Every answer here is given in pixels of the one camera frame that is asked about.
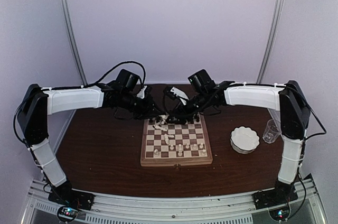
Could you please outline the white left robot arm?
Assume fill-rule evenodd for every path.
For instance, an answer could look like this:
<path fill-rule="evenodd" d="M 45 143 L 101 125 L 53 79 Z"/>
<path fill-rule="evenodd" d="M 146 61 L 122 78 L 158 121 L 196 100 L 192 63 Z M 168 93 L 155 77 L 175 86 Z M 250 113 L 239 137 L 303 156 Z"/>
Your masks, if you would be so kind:
<path fill-rule="evenodd" d="M 63 171 L 49 142 L 50 117 L 66 111 L 80 109 L 121 108 L 133 119 L 148 119 L 162 113 L 150 94 L 151 88 L 143 86 L 137 94 L 115 82 L 96 83 L 93 86 L 42 88 L 29 86 L 15 115 L 23 133 L 23 143 L 31 152 L 35 163 L 49 182 L 52 192 L 65 205 L 76 200 L 76 193 Z"/>

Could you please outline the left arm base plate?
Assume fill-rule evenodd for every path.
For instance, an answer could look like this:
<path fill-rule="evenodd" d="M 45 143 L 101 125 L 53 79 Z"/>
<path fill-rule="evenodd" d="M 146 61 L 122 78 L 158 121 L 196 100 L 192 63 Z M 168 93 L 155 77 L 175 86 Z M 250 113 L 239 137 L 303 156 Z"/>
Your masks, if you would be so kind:
<path fill-rule="evenodd" d="M 55 192 L 51 192 L 48 196 L 48 200 L 61 204 L 63 206 L 69 206 L 74 209 L 91 210 L 95 196 L 92 193 L 71 191 L 69 196 L 58 196 Z"/>

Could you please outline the wooden chess board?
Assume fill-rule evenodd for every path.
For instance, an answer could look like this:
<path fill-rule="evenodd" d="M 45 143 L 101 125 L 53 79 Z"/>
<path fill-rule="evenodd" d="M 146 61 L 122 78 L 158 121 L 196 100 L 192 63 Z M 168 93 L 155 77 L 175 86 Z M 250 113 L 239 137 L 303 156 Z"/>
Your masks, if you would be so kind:
<path fill-rule="evenodd" d="M 175 145 L 175 149 L 170 150 L 170 145 L 166 145 L 164 141 L 164 133 L 155 130 L 153 123 L 149 123 L 148 119 L 144 121 L 143 138 L 140 151 L 140 165 L 143 167 L 162 167 L 162 166 L 195 166 L 209 165 L 213 162 L 213 156 L 209 141 L 208 130 L 206 127 L 204 116 L 199 114 L 200 121 L 194 124 L 168 124 L 170 131 L 174 133 L 174 138 L 170 140 L 170 145 Z M 189 143 L 190 149 L 187 150 L 185 145 Z M 202 156 L 200 144 L 204 144 L 206 156 Z M 183 146 L 183 156 L 177 156 L 177 147 L 179 144 Z M 192 150 L 192 145 L 197 144 L 198 149 Z M 154 149 L 160 151 L 159 157 L 154 157 Z"/>

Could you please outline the white knight chess piece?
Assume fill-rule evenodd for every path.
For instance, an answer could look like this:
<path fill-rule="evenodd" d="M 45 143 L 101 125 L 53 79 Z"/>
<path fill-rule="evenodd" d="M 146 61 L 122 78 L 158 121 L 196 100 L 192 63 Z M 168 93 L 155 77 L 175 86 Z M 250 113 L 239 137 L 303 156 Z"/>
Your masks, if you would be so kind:
<path fill-rule="evenodd" d="M 158 149 L 154 149 L 153 156 L 159 157 L 160 151 Z"/>

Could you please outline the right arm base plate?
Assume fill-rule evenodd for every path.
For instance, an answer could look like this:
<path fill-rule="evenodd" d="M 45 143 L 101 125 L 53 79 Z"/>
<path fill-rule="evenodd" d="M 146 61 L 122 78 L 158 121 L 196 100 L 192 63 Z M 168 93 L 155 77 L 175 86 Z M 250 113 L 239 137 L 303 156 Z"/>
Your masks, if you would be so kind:
<path fill-rule="evenodd" d="M 276 189 L 270 189 L 266 191 L 258 191 L 252 195 L 255 208 L 257 210 L 286 204 L 290 201 L 298 199 L 298 195 L 295 191 L 292 191 L 289 195 L 284 192 L 277 191 Z"/>

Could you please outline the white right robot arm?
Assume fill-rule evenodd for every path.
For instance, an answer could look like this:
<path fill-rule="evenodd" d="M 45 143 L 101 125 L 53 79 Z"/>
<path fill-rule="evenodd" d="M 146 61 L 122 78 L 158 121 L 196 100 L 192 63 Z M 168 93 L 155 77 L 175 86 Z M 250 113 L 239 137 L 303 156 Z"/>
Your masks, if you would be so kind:
<path fill-rule="evenodd" d="M 283 203 L 292 192 L 296 176 L 303 161 L 310 107 L 296 81 L 284 85 L 257 85 L 190 78 L 195 91 L 192 98 L 176 87 L 166 87 L 164 96 L 180 99 L 181 103 L 169 115 L 175 122 L 186 122 L 211 106 L 252 106 L 272 109 L 280 113 L 283 155 L 275 188 L 271 191 L 274 203 Z"/>

